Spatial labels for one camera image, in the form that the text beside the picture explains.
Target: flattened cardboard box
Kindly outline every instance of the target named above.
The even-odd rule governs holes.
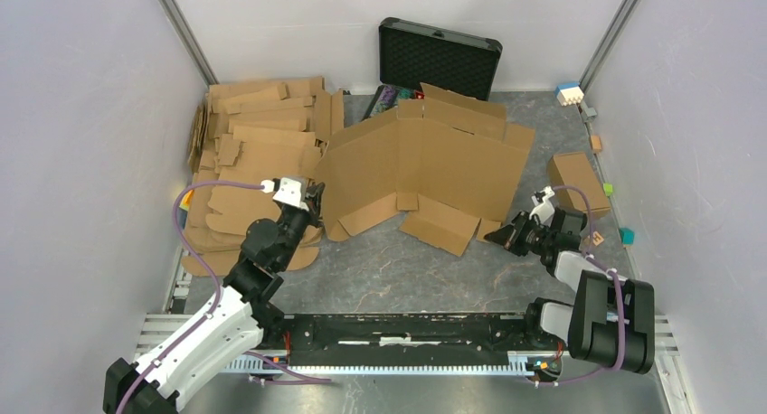
[[[320,149],[314,146],[313,132],[235,127],[232,137],[242,141],[240,158],[237,165],[222,168],[223,181],[258,184],[272,177],[314,175]],[[244,235],[260,218],[279,217],[270,194],[231,186],[215,186],[208,206],[217,213],[205,215],[207,226],[230,235]]]
[[[506,219],[535,131],[506,109],[423,84],[424,100],[337,131],[317,166],[327,236],[411,211],[401,230],[460,256],[480,221]]]
[[[253,93],[269,89],[270,87],[285,84],[288,88],[288,98],[303,98],[316,96],[325,89],[323,77],[313,77],[294,80],[253,80],[237,82],[234,84],[214,84],[211,86],[212,99],[227,99],[246,93]]]
[[[592,217],[595,220],[610,212],[610,201],[604,195],[601,183],[584,152],[559,154],[552,156],[546,167],[552,185],[576,186],[586,194],[592,207]],[[586,204],[580,194],[571,190],[556,192],[556,200],[565,207],[586,212]]]

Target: white wall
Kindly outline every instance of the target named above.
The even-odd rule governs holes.
[[[767,7],[642,0],[587,94],[699,412],[764,412]]]
[[[621,0],[176,0],[219,80],[324,74],[378,85],[378,24],[395,16],[504,45],[495,89],[578,80]]]
[[[156,0],[0,3],[0,411],[100,412],[169,286],[204,84]]]

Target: black case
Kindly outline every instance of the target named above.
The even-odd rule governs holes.
[[[421,83],[488,100],[503,46],[437,27],[386,18],[378,26],[380,79],[421,89]]]

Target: stack of cardboard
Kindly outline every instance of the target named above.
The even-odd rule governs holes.
[[[282,176],[315,177],[330,136],[344,127],[343,94],[325,91],[322,77],[258,80],[213,85],[197,109],[188,163],[194,183],[223,180],[258,184]],[[239,256],[253,221],[277,220],[271,195],[231,186],[198,188],[184,234],[217,275]],[[317,258],[322,232],[309,228],[288,270]],[[194,258],[182,259],[191,274],[207,273]]]

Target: blue toy block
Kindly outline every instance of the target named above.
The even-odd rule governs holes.
[[[620,233],[620,241],[623,242],[623,245],[631,245],[634,243],[634,231],[629,229],[628,227],[621,227],[618,229],[618,232]]]

